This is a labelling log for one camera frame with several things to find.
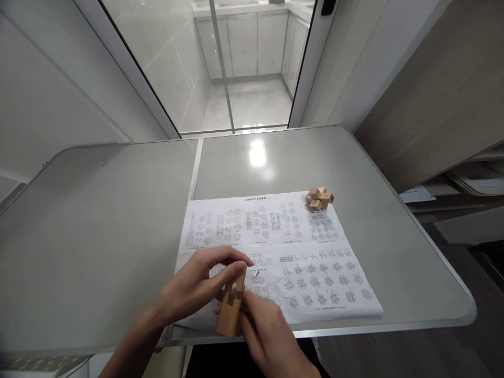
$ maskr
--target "door frame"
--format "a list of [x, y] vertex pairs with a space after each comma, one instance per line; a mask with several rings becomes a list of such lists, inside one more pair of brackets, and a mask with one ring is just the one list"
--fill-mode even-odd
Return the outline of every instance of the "door frame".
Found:
[[170, 116], [101, 0], [73, 0], [168, 139], [180, 139]]
[[[322, 16], [322, 8], [325, 2], [335, 2], [334, 9], [330, 15]], [[322, 54], [326, 47], [325, 45], [329, 37], [338, 4], [339, 0], [315, 1], [304, 48], [305, 52], [299, 69], [298, 84], [290, 110], [288, 129], [301, 127], [301, 121], [308, 105], [311, 90], [315, 82], [315, 76], [319, 69], [320, 60], [322, 59]]]

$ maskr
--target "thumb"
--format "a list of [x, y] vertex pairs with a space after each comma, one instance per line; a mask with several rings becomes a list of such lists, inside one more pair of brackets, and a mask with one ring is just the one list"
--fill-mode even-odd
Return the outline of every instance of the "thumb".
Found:
[[233, 282], [246, 268], [247, 264], [244, 261], [235, 261], [225, 267], [218, 275], [209, 279], [206, 284], [212, 296], [217, 295], [222, 286], [228, 282]]

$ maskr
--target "tiled floor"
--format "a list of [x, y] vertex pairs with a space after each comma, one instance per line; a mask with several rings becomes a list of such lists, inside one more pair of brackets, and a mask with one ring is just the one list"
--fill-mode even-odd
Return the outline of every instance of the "tiled floor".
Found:
[[[236, 129], [289, 123], [292, 101], [279, 79], [228, 84], [229, 99]], [[212, 85], [205, 121], [201, 129], [230, 129], [229, 112], [223, 85]]]

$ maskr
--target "left hand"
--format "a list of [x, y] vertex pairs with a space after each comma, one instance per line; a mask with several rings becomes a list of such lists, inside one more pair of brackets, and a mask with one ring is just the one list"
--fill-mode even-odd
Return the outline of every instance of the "left hand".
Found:
[[[209, 271], [217, 264], [227, 267], [210, 278]], [[231, 246], [197, 249], [141, 319], [152, 327], [162, 328], [194, 314], [218, 295], [224, 285], [236, 279], [247, 265], [254, 263]]]

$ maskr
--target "wrist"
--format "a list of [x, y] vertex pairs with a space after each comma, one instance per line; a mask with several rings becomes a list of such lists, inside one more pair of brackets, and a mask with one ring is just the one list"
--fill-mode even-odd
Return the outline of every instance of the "wrist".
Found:
[[163, 314], [153, 303], [140, 314], [135, 325], [145, 333], [153, 334], [162, 331], [166, 326], [171, 324], [171, 318], [169, 314], [168, 316], [167, 314]]

